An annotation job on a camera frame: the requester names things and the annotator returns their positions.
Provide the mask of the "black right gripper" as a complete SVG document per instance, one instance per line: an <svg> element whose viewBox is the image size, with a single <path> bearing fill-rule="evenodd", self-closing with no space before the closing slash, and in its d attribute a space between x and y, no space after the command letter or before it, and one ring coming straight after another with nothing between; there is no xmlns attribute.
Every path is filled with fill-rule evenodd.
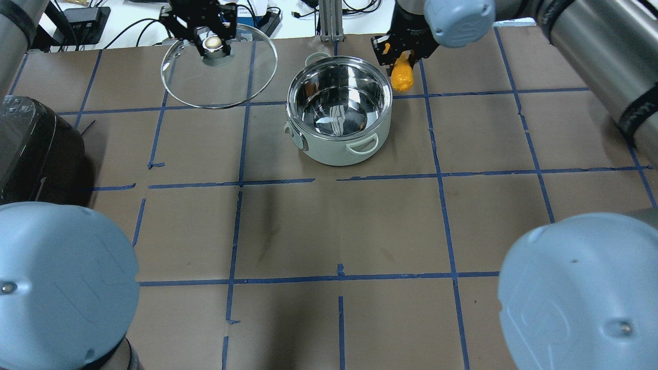
<svg viewBox="0 0 658 370"><path fill-rule="evenodd" d="M409 65L414 67L423 54L433 54L439 47L430 26L421 14L394 10L389 30L371 38L373 52L380 66L392 68L395 54L409 52Z"/></svg>

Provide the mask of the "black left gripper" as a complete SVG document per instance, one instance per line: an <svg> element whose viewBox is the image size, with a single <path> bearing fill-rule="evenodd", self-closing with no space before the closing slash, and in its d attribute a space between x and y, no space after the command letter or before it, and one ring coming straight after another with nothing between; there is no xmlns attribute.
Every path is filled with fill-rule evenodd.
<svg viewBox="0 0 658 370"><path fill-rule="evenodd" d="M176 39L187 40L195 45L200 56L205 56L203 42L195 28L207 27L223 42L223 53L232 54L229 41L236 35L237 5L222 4L220 1L168 1L168 4L173 13L161 10L159 21ZM187 26L176 17L185 21Z"/></svg>

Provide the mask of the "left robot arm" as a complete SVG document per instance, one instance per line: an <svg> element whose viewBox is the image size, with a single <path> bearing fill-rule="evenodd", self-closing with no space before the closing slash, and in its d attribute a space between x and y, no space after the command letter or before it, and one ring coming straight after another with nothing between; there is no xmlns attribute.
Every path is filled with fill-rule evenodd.
<svg viewBox="0 0 658 370"><path fill-rule="evenodd" d="M2 369L189 369L190 331L155 325L139 251L154 197L132 172L156 112L80 115L35 97L2 103Z"/></svg>

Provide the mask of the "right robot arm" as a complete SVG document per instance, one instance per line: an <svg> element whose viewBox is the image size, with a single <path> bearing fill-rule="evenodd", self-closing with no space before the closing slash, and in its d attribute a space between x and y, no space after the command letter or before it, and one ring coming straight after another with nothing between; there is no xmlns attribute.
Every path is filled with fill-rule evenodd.
<svg viewBox="0 0 658 370"><path fill-rule="evenodd" d="M464 47L531 17L656 165L656 6L647 1L397 1L380 65ZM656 369L656 207L531 230L500 270L500 323L519 369Z"/></svg>

